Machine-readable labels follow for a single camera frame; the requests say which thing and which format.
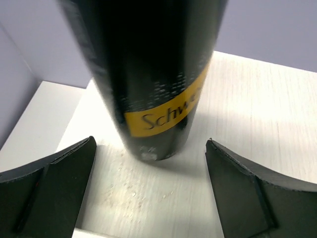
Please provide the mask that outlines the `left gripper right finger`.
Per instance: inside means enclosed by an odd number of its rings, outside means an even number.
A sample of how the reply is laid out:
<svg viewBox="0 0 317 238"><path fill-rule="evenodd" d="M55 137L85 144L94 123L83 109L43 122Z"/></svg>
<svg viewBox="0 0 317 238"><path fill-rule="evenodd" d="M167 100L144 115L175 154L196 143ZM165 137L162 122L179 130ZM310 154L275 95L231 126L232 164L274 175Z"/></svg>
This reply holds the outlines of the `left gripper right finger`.
<svg viewBox="0 0 317 238"><path fill-rule="evenodd" d="M317 185L257 164L210 139L206 162L226 238L315 238Z"/></svg>

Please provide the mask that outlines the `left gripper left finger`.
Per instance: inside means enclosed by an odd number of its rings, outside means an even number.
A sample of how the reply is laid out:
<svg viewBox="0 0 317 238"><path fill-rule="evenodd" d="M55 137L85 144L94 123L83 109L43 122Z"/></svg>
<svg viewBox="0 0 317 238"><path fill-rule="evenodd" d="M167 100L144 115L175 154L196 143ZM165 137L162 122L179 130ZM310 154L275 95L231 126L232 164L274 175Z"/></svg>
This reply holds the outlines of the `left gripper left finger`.
<svg viewBox="0 0 317 238"><path fill-rule="evenodd" d="M70 238L94 164L89 136L57 153L0 174L2 238Z"/></svg>

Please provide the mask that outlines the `black yellow-label can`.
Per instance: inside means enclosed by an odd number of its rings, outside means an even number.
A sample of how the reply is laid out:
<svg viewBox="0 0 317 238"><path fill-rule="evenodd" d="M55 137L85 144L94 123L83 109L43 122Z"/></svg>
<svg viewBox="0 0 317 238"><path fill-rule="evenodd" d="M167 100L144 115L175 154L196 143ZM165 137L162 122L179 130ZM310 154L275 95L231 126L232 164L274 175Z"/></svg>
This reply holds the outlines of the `black yellow-label can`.
<svg viewBox="0 0 317 238"><path fill-rule="evenodd" d="M186 142L225 0L59 0L127 149L143 161Z"/></svg>

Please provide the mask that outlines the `white two-tier shelf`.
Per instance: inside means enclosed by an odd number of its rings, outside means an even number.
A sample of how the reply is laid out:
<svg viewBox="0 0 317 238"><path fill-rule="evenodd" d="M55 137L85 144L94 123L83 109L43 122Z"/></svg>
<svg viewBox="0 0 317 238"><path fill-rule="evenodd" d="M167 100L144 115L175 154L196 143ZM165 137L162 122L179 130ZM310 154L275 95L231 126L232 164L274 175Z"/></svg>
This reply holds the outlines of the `white two-tier shelf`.
<svg viewBox="0 0 317 238"><path fill-rule="evenodd" d="M207 140L316 182L317 75L215 52L185 146L152 165L126 151L94 80L86 89L43 82L1 148L0 169L88 136L97 142L97 156L75 237L220 238Z"/></svg>

